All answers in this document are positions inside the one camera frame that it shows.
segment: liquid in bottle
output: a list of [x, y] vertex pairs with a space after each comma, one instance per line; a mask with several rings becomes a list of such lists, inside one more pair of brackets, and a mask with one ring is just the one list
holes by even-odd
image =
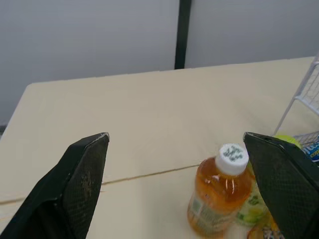
[[225, 144], [217, 157], [204, 160], [198, 167], [187, 218], [201, 236], [222, 238], [248, 198], [251, 178], [247, 163], [248, 153], [244, 148]]

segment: beverage bottle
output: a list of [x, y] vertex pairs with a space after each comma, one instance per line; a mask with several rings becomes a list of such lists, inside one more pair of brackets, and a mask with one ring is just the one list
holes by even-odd
[[204, 160], [198, 167], [187, 218], [201, 236], [222, 238], [248, 198], [251, 178], [247, 163], [248, 153], [244, 148], [225, 144], [216, 157]]

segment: white table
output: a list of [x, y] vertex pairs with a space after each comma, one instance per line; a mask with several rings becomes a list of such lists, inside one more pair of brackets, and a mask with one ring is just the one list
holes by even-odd
[[[0, 140], [0, 230], [68, 145], [108, 131], [105, 192], [88, 238], [194, 238], [186, 221], [194, 165], [223, 143], [243, 144], [245, 131], [272, 134], [311, 60], [28, 86]], [[281, 133], [318, 128], [318, 118], [297, 103]], [[229, 238], [246, 231], [234, 225]]]

